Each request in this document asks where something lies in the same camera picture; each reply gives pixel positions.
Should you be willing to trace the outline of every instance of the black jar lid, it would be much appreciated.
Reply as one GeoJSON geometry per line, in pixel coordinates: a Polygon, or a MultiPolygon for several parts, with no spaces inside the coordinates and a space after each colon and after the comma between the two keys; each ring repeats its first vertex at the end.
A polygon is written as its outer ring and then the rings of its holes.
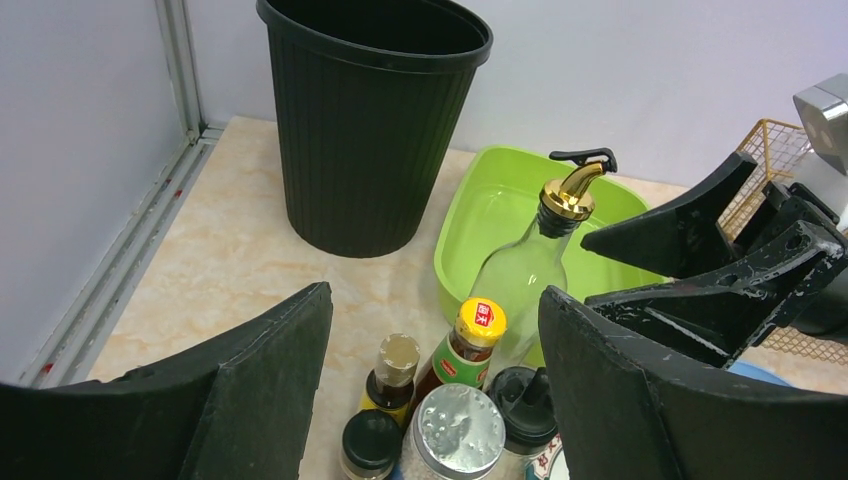
{"type": "Polygon", "coordinates": [[[492,381],[489,398],[503,416],[507,450],[522,455],[534,453],[556,435],[556,418],[544,367],[536,371],[526,367],[504,369],[492,381]]]}
{"type": "Polygon", "coordinates": [[[402,441],[403,434],[391,415],[380,410],[363,410],[345,425],[342,451],[351,465],[382,472],[400,457],[402,441]]]}

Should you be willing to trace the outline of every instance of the copper wire rack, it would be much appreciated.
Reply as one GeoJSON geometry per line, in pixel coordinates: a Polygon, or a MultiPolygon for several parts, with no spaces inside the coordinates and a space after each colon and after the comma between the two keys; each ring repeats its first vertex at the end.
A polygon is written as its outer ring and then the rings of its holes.
{"type": "MultiPolygon", "coordinates": [[[[763,203],[766,183],[792,183],[795,170],[812,147],[803,128],[764,118],[754,125],[737,151],[751,154],[759,165],[719,217],[727,238],[736,238],[763,203]]],[[[848,366],[848,346],[808,337],[792,327],[775,329],[761,346],[848,366]]]]}

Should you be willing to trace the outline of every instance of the green plastic basin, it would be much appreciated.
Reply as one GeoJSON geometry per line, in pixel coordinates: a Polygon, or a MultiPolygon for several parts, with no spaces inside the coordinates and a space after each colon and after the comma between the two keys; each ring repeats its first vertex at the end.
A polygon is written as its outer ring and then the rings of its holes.
{"type": "MultiPolygon", "coordinates": [[[[439,306],[448,322],[453,324],[483,260],[521,237],[533,220],[544,183],[566,177],[574,168],[508,146],[491,146],[477,154],[453,197],[433,259],[439,306]]],[[[606,177],[595,180],[589,191],[595,198],[595,212],[574,233],[562,259],[569,295],[583,301],[589,295],[663,282],[659,275],[580,248],[586,233],[649,208],[639,195],[606,177]]],[[[543,364],[538,345],[528,361],[543,364]]]]}

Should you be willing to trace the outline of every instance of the blue object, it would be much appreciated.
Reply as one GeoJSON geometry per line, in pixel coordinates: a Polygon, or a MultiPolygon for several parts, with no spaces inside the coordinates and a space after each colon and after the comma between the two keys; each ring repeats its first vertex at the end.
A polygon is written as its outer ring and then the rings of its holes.
{"type": "Polygon", "coordinates": [[[753,378],[754,380],[760,380],[761,382],[773,383],[775,385],[782,385],[784,387],[791,387],[792,384],[787,382],[786,380],[778,377],[777,375],[760,368],[756,365],[752,365],[748,362],[744,362],[742,360],[737,360],[730,368],[727,369],[730,373],[735,373],[737,375],[742,375],[743,377],[753,378]]]}

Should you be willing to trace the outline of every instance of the marble countertop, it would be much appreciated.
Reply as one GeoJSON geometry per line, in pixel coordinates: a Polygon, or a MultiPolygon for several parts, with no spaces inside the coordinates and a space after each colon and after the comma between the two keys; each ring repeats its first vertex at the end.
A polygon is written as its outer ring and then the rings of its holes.
{"type": "MultiPolygon", "coordinates": [[[[341,429],[356,411],[380,341],[415,337],[429,355],[447,324],[437,303],[433,251],[453,193],[474,154],[451,150],[418,233],[401,250],[346,259],[304,242],[286,218],[277,129],[233,118],[109,337],[89,378],[103,381],[227,331],[304,286],[329,281],[334,315],[301,478],[341,478],[341,429]]],[[[616,176],[651,205],[684,187],[616,176]]],[[[848,394],[844,367],[749,349],[746,360],[796,386],[848,394]]]]}

